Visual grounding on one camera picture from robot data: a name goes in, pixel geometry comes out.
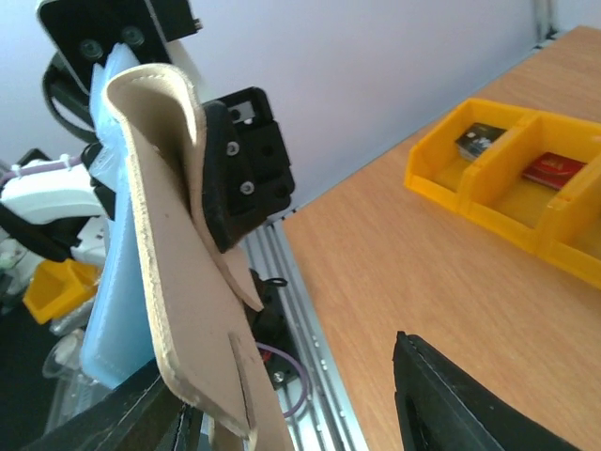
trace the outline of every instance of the purple cable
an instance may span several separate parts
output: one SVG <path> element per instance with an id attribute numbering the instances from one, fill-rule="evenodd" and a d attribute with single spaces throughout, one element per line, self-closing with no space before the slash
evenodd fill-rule
<path id="1" fill-rule="evenodd" d="M 292 415 L 294 415 L 296 412 L 299 411 L 299 409 L 302 407 L 302 404 L 304 403 L 305 399 L 309 396 L 309 385 L 310 385 L 309 376 L 307 375 L 307 372 L 304 369 L 304 367 L 299 362 L 297 362 L 296 359 L 294 357 L 292 357 L 290 354 L 288 354 L 282 350 L 278 350 L 277 348 L 274 348 L 273 346 L 264 345 L 263 343 L 257 342 L 256 346 L 260 350 L 267 350 L 269 352 L 273 352 L 274 354 L 279 355 L 283 359 L 287 360 L 292 366 L 294 366 L 294 369 L 296 369 L 299 373 L 300 385 L 302 385 L 302 389 L 300 391 L 300 398 L 297 401 L 297 403 L 294 406 L 292 406 L 288 412 L 284 412 L 284 418 L 289 418 Z"/>
<path id="2" fill-rule="evenodd" d="M 70 157 L 69 165 L 67 165 L 64 161 L 56 161 L 48 164 L 40 164 L 38 166 L 24 167 L 20 172 L 21 176 L 31 176 L 33 174 L 41 174 L 42 172 L 50 172 L 57 171 L 59 169 L 65 169 L 66 167 L 73 167 L 82 163 L 82 157 Z M 14 171 L 8 171 L 2 178 L 0 179 L 0 188 L 6 185 L 10 180 L 16 179 L 19 177 Z"/>

